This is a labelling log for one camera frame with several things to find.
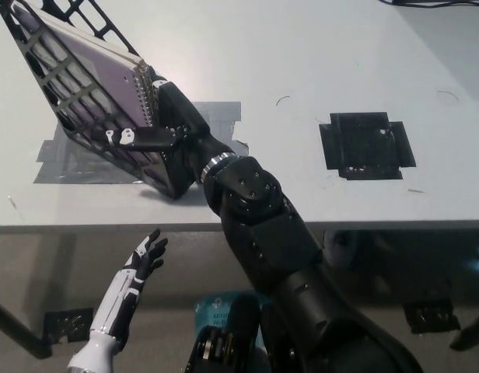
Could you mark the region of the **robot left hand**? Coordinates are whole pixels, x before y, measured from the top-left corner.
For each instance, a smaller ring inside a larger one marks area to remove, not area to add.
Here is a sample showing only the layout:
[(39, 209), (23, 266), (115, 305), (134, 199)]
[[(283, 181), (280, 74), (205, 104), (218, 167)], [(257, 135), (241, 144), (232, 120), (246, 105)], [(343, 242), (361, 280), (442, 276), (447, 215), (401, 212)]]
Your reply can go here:
[(146, 236), (131, 253), (108, 287), (94, 316), (90, 329), (112, 336), (123, 349), (129, 337), (129, 326), (138, 307), (145, 282), (163, 265), (167, 238), (156, 229)]

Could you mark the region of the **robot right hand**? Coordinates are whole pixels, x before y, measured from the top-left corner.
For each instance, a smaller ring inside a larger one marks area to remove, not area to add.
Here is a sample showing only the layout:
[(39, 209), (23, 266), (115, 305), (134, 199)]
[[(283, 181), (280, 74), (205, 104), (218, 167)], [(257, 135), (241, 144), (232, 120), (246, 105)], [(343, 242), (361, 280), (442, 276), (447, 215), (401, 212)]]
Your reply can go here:
[(157, 125), (107, 130), (101, 138), (112, 148), (133, 152), (181, 150), (180, 163), (193, 173), (194, 181), (203, 183), (218, 158), (233, 155), (233, 150), (214, 138), (206, 120), (173, 82), (158, 81), (156, 93)]

